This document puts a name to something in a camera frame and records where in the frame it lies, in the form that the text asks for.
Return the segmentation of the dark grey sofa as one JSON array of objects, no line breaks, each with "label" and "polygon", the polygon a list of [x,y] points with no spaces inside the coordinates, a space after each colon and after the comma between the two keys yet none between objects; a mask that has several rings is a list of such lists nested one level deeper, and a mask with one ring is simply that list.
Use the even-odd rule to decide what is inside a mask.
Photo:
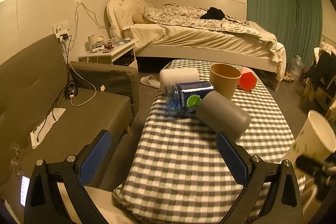
[{"label": "dark grey sofa", "polygon": [[[18,162],[31,176],[35,162],[78,153],[101,130],[112,149],[139,109],[138,70],[124,65],[71,62],[60,43],[47,36],[1,64],[1,183]],[[32,149],[35,131],[54,108],[65,113]]]}]

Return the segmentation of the white paper cup green print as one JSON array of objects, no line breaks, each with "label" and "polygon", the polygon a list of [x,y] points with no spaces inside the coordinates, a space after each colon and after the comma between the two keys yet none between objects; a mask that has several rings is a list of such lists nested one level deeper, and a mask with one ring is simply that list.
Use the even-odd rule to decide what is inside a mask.
[{"label": "white paper cup green print", "polygon": [[335,133],[324,116],[310,110],[307,119],[294,143],[284,156],[293,165],[295,160],[305,155],[318,162],[323,162],[335,153]]}]

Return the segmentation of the grey cylindrical cup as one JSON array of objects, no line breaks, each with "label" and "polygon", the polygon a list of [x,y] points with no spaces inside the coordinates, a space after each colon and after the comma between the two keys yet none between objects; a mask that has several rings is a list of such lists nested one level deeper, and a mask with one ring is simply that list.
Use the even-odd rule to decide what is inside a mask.
[{"label": "grey cylindrical cup", "polygon": [[238,141],[249,127],[251,116],[217,91],[209,92],[197,108],[196,117],[215,133]]}]

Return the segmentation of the patterned duvet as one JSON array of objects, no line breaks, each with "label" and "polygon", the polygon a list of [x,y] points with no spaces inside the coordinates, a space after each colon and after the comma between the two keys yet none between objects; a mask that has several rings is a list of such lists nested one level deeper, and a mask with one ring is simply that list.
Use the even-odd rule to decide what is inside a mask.
[{"label": "patterned duvet", "polygon": [[201,19],[207,12],[198,7],[180,6],[168,3],[161,8],[146,6],[144,17],[153,23],[166,26],[181,26],[200,30],[228,32],[232,34],[248,35],[259,38],[260,32],[252,27],[246,20],[238,20],[225,14],[222,20]]}]

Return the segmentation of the white bedside table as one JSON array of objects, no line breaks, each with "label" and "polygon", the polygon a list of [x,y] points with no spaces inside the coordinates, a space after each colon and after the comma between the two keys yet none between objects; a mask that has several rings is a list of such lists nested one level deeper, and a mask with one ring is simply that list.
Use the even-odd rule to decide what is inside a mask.
[{"label": "white bedside table", "polygon": [[135,55],[136,41],[136,39],[124,41],[122,45],[115,46],[110,50],[87,52],[83,56],[79,56],[78,61],[86,63],[124,65],[138,69],[138,63]]}]

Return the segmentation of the cream bed sheet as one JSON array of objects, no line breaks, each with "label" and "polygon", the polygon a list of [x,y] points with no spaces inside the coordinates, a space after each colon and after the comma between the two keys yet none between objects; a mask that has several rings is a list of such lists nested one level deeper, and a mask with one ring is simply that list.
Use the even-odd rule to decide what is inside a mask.
[{"label": "cream bed sheet", "polygon": [[276,73],[281,81],[286,69],[285,47],[274,34],[255,22],[260,37],[162,24],[134,24],[130,36],[141,57],[167,57],[227,62]]}]

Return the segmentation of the brown kraft paper cup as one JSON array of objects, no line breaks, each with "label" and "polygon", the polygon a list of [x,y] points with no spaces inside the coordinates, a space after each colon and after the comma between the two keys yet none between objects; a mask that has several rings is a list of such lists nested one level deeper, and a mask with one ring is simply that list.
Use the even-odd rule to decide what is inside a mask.
[{"label": "brown kraft paper cup", "polygon": [[228,64],[216,63],[210,66],[210,83],[215,90],[232,100],[242,73]]}]

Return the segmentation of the wooden chair with clothes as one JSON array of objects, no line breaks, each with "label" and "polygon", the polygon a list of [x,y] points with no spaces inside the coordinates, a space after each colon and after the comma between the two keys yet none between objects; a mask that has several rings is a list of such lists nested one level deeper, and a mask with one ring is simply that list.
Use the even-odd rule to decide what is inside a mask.
[{"label": "wooden chair with clothes", "polygon": [[335,102],[335,47],[321,42],[313,52],[313,64],[303,75],[306,83],[303,96],[310,102],[316,100],[327,111]]}]

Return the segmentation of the green curtain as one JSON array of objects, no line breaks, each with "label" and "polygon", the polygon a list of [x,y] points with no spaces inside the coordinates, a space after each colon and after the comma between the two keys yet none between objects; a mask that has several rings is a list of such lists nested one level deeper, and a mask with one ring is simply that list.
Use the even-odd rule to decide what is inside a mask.
[{"label": "green curtain", "polygon": [[247,19],[276,36],[288,61],[300,56],[311,65],[322,35],[321,0],[247,0]]}]

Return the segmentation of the red hexagonal cup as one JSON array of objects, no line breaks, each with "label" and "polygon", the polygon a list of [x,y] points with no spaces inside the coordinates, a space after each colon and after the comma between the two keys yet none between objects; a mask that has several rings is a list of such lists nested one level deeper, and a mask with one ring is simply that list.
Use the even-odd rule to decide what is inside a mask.
[{"label": "red hexagonal cup", "polygon": [[251,91],[255,88],[257,83],[257,78],[253,73],[252,69],[243,67],[241,69],[241,77],[238,86],[244,91]]}]

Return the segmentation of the clear water jug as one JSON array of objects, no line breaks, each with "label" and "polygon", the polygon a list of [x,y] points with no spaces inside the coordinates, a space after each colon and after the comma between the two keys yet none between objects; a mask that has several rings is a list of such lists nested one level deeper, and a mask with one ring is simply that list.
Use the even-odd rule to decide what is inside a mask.
[{"label": "clear water jug", "polygon": [[289,65],[289,74],[294,79],[299,79],[303,69],[303,63],[301,60],[301,57],[299,55],[296,55],[295,58],[293,58]]}]

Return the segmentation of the white cylindrical cup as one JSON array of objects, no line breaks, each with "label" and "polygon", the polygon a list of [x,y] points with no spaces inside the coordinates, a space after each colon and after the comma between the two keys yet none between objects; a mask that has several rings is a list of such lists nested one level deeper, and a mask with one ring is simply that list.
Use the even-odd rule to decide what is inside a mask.
[{"label": "white cylindrical cup", "polygon": [[192,83],[200,80],[196,68],[162,69],[159,74],[161,93],[165,87],[172,84]]}]

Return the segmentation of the white power strip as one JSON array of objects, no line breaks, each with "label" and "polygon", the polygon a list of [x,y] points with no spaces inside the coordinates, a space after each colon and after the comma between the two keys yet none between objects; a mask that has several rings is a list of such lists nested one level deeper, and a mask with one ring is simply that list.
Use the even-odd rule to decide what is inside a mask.
[{"label": "white power strip", "polygon": [[60,117],[65,113],[65,108],[54,108],[48,116],[38,125],[35,131],[30,132],[30,140],[32,149],[36,149],[39,146],[52,126],[60,119]]}]

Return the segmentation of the grey white checkered tablecloth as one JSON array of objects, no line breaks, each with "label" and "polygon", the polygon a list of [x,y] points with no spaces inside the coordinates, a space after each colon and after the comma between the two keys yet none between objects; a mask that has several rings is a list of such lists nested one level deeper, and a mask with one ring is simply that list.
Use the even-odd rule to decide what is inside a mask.
[{"label": "grey white checkered tablecloth", "polygon": [[[237,89],[232,100],[251,116],[238,144],[280,163],[294,137],[265,85]],[[143,223],[218,223],[241,191],[218,152],[215,133],[196,117],[169,115],[164,95],[157,93],[114,198]]]}]

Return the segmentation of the white bed frame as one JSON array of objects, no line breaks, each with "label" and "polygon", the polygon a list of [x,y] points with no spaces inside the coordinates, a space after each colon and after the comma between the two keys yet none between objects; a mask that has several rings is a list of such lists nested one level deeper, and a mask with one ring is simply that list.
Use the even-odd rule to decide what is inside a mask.
[{"label": "white bed frame", "polygon": [[106,13],[119,35],[136,40],[138,56],[216,61],[260,69],[274,90],[284,76],[286,54],[281,43],[182,26],[141,24],[140,6],[133,1],[111,0]]}]

